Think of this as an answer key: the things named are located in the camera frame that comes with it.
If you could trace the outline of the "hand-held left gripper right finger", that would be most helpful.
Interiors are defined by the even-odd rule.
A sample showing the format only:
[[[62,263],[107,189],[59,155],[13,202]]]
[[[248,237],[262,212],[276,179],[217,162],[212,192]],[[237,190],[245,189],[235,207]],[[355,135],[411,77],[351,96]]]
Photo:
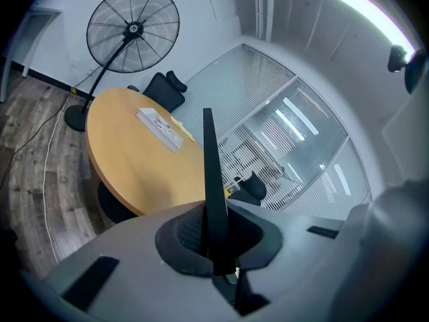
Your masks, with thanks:
[[[240,207],[284,242],[251,288],[268,304],[247,321],[421,321],[428,312],[428,182],[408,181],[344,221]]]

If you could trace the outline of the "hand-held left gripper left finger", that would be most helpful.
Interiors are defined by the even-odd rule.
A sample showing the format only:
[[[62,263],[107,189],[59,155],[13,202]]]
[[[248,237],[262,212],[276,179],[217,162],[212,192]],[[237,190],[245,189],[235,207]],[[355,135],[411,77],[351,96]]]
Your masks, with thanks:
[[[51,321],[238,321],[238,312],[209,278],[171,269],[156,249],[156,231],[166,221],[202,201],[136,217],[116,224],[63,260],[45,279],[20,276]],[[66,292],[81,278],[87,283],[79,299],[97,279],[99,260],[110,262],[111,273],[89,306],[81,310]]]

